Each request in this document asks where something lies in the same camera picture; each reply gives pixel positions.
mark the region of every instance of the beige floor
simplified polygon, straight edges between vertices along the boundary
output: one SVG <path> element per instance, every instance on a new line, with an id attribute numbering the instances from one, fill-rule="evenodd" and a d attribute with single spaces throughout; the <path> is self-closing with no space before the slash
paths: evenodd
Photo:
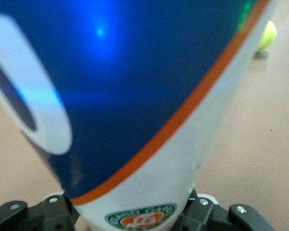
<path id="1" fill-rule="evenodd" d="M 251 62 L 196 189 L 223 207 L 255 207 L 277 231 L 289 231 L 289 0 L 272 16 L 278 36 Z M 0 106 L 0 205 L 37 204 L 60 190 Z M 78 231 L 88 231 L 83 221 Z"/>

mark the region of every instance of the tennis ball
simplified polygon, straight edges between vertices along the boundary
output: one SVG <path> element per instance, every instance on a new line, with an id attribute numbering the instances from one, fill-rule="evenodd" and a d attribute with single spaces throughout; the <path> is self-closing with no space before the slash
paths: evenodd
<path id="1" fill-rule="evenodd" d="M 277 31 L 274 23 L 272 21 L 268 21 L 258 44 L 257 51 L 263 51 L 264 49 L 268 48 L 272 42 L 274 42 L 276 35 Z"/>

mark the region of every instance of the screw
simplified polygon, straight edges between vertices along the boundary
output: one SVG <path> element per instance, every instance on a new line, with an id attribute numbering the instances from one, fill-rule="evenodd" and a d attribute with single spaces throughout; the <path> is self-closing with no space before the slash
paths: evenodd
<path id="1" fill-rule="evenodd" d="M 247 213 L 246 208 L 242 207 L 242 206 L 237 206 L 236 210 L 240 213 Z"/>
<path id="2" fill-rule="evenodd" d="M 49 199 L 49 202 L 53 203 L 53 202 L 56 202 L 57 200 L 58 200 L 57 197 L 52 197 L 52 198 Z"/>
<path id="3" fill-rule="evenodd" d="M 201 198 L 201 199 L 199 200 L 199 202 L 200 202 L 202 205 L 208 205 L 208 204 L 209 204 L 209 202 L 208 202 L 206 199 L 204 199 L 204 198 Z"/>
<path id="4" fill-rule="evenodd" d="M 20 207 L 19 204 L 14 204 L 10 207 L 10 210 L 18 209 Z"/>

